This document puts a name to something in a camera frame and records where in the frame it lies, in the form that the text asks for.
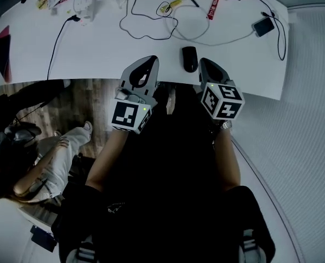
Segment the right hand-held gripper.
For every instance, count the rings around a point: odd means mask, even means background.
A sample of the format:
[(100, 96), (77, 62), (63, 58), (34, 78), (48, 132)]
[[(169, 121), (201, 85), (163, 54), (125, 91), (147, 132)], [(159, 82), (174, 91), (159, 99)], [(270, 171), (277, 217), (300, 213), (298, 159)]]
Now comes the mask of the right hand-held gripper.
[(234, 120), (245, 104), (240, 88), (217, 63), (201, 58), (198, 64), (201, 104), (215, 120)]

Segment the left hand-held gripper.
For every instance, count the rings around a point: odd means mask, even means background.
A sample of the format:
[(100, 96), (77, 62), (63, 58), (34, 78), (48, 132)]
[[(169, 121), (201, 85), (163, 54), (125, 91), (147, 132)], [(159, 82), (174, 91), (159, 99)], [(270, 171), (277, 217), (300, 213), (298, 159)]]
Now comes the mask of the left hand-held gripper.
[(137, 60), (122, 73), (111, 99), (111, 127), (140, 134), (157, 105), (153, 97), (157, 85), (159, 59), (155, 55)]

